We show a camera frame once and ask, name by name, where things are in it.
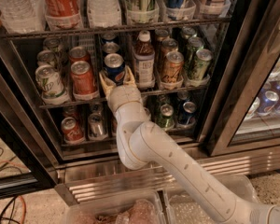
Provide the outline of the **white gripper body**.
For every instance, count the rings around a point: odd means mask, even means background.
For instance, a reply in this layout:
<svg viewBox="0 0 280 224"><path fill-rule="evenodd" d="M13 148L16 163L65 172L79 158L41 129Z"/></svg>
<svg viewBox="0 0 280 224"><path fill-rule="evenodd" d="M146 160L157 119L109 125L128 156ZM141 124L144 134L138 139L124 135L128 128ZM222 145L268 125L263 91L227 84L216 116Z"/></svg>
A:
<svg viewBox="0 0 280 224"><path fill-rule="evenodd" d="M110 110L115 113L121 106L129 103L142 104L141 92L132 85L115 87L106 97Z"/></svg>

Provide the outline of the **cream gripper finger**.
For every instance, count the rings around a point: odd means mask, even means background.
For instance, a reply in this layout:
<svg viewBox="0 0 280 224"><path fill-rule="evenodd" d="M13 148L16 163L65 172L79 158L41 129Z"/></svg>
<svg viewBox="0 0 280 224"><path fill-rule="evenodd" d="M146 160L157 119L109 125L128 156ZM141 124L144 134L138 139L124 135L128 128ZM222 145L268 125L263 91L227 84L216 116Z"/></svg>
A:
<svg viewBox="0 0 280 224"><path fill-rule="evenodd" d="M136 86L135 78L133 76L133 72L132 72L129 65L125 66L125 76L124 76L124 79L123 79L123 84L128 85L128 86L133 86L133 87Z"/></svg>
<svg viewBox="0 0 280 224"><path fill-rule="evenodd" d="M105 97L108 98L112 90L116 88L116 83L107 77L105 71L99 72L99 78Z"/></svg>

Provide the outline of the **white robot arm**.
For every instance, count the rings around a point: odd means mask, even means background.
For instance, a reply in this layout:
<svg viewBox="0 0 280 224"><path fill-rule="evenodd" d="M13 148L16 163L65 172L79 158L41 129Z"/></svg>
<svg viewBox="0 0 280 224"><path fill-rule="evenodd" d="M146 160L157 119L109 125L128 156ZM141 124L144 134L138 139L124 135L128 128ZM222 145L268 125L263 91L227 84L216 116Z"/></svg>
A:
<svg viewBox="0 0 280 224"><path fill-rule="evenodd" d="M280 224L280 206L248 202L227 189L160 126L149 120L130 68L121 85L99 73L116 121L121 162L138 170L154 161L167 170L216 224Z"/></svg>

